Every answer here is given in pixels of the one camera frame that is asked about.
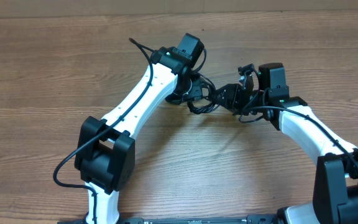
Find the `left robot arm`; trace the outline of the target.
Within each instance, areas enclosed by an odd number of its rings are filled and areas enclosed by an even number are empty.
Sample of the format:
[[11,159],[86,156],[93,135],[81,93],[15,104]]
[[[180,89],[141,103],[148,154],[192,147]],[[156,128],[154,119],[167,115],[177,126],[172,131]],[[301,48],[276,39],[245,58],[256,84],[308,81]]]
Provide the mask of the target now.
[[185,34],[177,47],[152,50],[136,45],[147,59],[139,83],[101,119],[88,117],[80,129],[74,166],[88,191],[85,223],[117,223],[119,192],[135,166],[135,140],[162,101],[174,105],[202,98],[200,68],[206,53],[199,38]]

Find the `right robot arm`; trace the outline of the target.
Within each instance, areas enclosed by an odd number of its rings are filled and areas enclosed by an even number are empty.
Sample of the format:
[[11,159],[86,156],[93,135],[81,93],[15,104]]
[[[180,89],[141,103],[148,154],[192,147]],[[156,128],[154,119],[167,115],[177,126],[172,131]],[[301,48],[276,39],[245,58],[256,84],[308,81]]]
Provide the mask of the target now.
[[290,96],[282,63],[239,67],[237,84],[210,94],[238,117],[255,115],[294,140],[316,166],[309,203],[280,208],[263,223],[358,223],[358,147],[320,121],[307,102]]

